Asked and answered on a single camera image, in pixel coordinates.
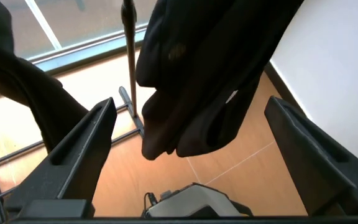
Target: drying rack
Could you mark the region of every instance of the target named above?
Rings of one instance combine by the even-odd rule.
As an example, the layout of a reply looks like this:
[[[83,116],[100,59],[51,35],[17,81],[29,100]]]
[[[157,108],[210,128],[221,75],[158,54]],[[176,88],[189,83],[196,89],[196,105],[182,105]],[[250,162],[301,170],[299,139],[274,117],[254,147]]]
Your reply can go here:
[[[128,66],[129,66],[129,78],[131,83],[131,98],[129,98],[127,91],[124,87],[119,87],[119,94],[124,101],[124,104],[116,108],[117,113],[128,110],[129,114],[132,117],[133,122],[135,123],[136,128],[128,133],[123,134],[122,136],[117,137],[111,141],[111,145],[117,144],[122,140],[125,140],[136,134],[144,137],[143,123],[140,120],[137,114],[136,107],[136,83],[135,83],[135,24],[136,24],[136,9],[133,3],[133,0],[123,0],[121,7],[121,18],[122,23],[124,24],[124,33],[127,42],[127,57],[128,57]],[[0,157],[0,165],[7,162],[8,159],[17,158],[29,152],[32,149],[37,149],[44,142],[38,141],[29,146],[26,146],[22,149],[12,152],[6,156]],[[10,193],[12,193],[16,187],[13,187],[5,192],[1,192],[0,189],[0,223],[6,221],[6,215],[3,208],[3,198]]]

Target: black cloth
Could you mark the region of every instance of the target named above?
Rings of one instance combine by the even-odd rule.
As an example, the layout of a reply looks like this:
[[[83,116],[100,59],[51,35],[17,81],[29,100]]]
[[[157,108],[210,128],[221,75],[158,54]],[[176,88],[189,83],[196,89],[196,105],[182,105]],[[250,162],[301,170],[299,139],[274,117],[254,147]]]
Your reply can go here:
[[[31,109],[48,152],[88,112],[63,89],[58,80],[14,55],[11,15],[1,3],[0,93]]]
[[[157,89],[142,109],[143,156],[196,156],[232,141],[302,2],[158,0],[136,70],[140,86]]]

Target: tiled floor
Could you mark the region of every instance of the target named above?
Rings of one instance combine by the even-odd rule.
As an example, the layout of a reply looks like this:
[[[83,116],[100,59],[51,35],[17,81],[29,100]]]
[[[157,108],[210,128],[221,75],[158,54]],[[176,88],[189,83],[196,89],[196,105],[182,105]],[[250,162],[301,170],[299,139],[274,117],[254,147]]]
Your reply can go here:
[[[88,109],[112,96],[122,103],[119,86],[129,91],[125,55],[82,68],[59,78],[65,89]],[[141,107],[154,92],[137,88]],[[231,199],[249,206],[255,215],[306,215],[263,111],[270,95],[278,95],[263,75],[239,134],[225,148],[214,153],[179,158],[163,154],[145,160],[140,136],[112,147],[98,182],[93,204],[96,216],[138,217],[146,192],[160,195],[199,182],[225,192]],[[113,137],[134,128],[127,112],[119,114]],[[31,112],[0,97],[0,157],[40,140]],[[34,150],[0,166],[2,190],[19,184],[46,156]]]

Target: glass pane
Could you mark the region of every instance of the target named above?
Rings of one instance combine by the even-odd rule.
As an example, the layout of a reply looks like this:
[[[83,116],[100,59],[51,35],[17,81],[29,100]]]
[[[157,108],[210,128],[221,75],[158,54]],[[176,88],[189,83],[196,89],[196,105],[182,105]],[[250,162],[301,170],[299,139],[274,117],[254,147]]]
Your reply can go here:
[[[157,0],[135,0],[146,23]],[[122,0],[35,0],[62,47],[123,30]]]
[[[1,0],[12,15],[15,53],[23,58],[54,50],[25,0]]]

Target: white wall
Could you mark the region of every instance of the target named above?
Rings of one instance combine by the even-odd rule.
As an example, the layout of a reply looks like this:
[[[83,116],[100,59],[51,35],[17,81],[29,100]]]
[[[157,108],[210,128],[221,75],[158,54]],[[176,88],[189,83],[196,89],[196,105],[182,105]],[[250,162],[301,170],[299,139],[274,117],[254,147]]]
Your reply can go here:
[[[358,157],[358,0],[305,0],[270,62],[308,117]]]

